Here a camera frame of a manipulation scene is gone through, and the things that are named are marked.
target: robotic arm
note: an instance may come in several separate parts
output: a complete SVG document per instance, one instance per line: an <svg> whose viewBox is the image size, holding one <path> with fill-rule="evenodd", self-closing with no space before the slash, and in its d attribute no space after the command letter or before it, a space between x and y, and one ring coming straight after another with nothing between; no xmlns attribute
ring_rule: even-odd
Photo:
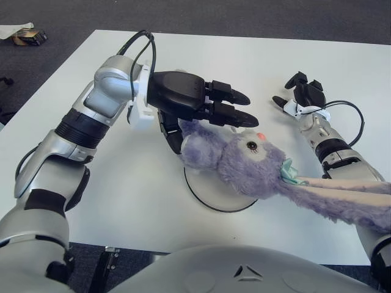
<svg viewBox="0 0 391 293"><path fill-rule="evenodd" d="M348 144L329 123L330 115L324 110L327 104L321 83L316 80L308 83L307 76L299 72L285 84L286 89L293 87L295 100L287 101L274 96L273 101L298 120L301 134L322 164L323 178L384 181L381 174L351 148L361 136L364 120L362 119L359 135ZM362 118L358 108L353 107ZM371 274L390 292L391 234L381 234L361 226L356 226L356 229L371 261Z"/></svg>
<svg viewBox="0 0 391 293"><path fill-rule="evenodd" d="M223 99L250 103L229 85L207 84L193 74L152 75L150 71L150 66L123 55L110 57L58 127L21 161L16 171L16 206L0 221L0 283L6 292L71 292L62 285L74 266L64 212L80 201L90 175L85 165L128 103L130 123L137 120L134 115L151 116L148 100L164 110L160 117L208 119L236 127L258 125L255 117L221 103ZM162 118L161 125L169 143L180 146L172 139L166 119Z"/></svg>

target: purple stuffed animal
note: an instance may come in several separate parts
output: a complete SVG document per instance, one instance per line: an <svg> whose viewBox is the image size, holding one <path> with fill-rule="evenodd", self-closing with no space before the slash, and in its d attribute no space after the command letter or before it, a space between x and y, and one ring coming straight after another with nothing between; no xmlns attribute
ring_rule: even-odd
<svg viewBox="0 0 391 293"><path fill-rule="evenodd" d="M390 183L286 178L285 153L263 134L235 133L198 120L180 120L180 127L183 163L198 170L215 170L240 194L260 199L281 194L333 221L391 231Z"/></svg>

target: small box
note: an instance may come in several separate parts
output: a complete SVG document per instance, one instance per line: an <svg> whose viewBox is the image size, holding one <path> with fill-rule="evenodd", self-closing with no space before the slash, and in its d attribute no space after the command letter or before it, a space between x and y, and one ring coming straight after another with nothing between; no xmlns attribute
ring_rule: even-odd
<svg viewBox="0 0 391 293"><path fill-rule="evenodd" d="M21 29L14 33L11 39L18 46L40 46L48 36L42 29Z"/></svg>

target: black triangle logo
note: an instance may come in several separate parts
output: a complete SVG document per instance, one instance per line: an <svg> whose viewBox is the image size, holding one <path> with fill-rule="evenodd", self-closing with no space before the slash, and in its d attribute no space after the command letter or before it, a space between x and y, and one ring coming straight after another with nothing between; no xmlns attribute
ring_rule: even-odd
<svg viewBox="0 0 391 293"><path fill-rule="evenodd" d="M250 266L239 266L239 268L236 270L236 273L233 276L235 279L237 279L239 282L243 281L255 281L255 282L261 282L263 281L263 276L257 272L255 269L253 269Z"/></svg>

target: dark carpet floor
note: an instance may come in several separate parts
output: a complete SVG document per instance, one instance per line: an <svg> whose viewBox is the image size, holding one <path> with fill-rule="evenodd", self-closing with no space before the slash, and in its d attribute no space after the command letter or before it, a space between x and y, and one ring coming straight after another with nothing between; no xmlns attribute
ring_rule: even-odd
<svg viewBox="0 0 391 293"><path fill-rule="evenodd" d="M0 83L0 122L12 117L1 113L18 111L95 29L391 44L390 9L389 0L0 0L0 24L32 21L49 37L39 47L0 41L0 77L15 81ZM70 286L87 292L104 248L71 246ZM122 250L108 289L149 263L148 252ZM366 266L329 267L378 287Z"/></svg>

